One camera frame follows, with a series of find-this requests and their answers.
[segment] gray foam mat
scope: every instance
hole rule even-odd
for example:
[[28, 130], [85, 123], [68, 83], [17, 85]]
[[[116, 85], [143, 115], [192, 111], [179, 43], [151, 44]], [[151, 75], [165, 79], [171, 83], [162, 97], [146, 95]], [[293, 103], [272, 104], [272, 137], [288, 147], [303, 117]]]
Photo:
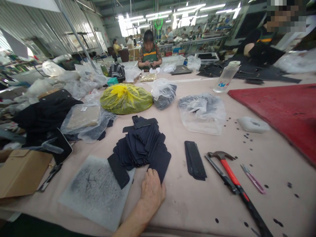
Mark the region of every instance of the gray foam mat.
[[89, 156], [58, 201], [114, 232], [119, 226], [135, 170], [127, 171], [130, 181], [121, 189], [108, 160]]

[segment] red hammer handle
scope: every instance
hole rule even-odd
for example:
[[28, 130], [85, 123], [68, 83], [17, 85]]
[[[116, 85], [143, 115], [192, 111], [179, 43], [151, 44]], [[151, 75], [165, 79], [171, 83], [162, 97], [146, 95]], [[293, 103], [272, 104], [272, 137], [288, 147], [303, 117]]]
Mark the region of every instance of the red hammer handle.
[[227, 163], [227, 160], [221, 160], [221, 163], [224, 166], [225, 170], [227, 171], [227, 173], [228, 173], [231, 181], [233, 182], [233, 184], [240, 185], [240, 182], [238, 181], [238, 179], [234, 175], [233, 171], [230, 169], [229, 164]]

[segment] person's hand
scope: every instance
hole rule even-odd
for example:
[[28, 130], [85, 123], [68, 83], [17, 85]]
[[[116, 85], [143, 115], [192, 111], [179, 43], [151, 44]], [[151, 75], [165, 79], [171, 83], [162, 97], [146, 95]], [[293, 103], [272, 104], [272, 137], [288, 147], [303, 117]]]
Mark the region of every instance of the person's hand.
[[142, 182], [142, 194], [138, 202], [141, 216], [146, 222], [154, 216], [166, 197], [166, 186], [160, 185], [160, 179], [156, 170], [148, 169]]

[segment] teal box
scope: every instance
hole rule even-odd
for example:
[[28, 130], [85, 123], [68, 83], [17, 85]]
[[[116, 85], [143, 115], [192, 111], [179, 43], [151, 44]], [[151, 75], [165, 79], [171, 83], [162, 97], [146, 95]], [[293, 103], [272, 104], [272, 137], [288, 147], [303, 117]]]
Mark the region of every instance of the teal box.
[[119, 83], [119, 82], [118, 82], [117, 77], [112, 77], [112, 78], [110, 78], [110, 79], [108, 80], [108, 86], [113, 86], [113, 85], [118, 84], [118, 83]]

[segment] hammer head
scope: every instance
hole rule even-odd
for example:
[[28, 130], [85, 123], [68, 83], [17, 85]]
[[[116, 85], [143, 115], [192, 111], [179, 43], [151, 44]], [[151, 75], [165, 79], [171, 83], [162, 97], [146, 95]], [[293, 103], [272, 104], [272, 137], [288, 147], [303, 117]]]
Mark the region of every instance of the hammer head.
[[207, 155], [209, 157], [216, 157], [219, 160], [226, 160], [226, 158], [230, 159], [230, 160], [236, 160], [235, 157], [227, 154], [224, 151], [216, 151], [216, 152], [208, 152]]

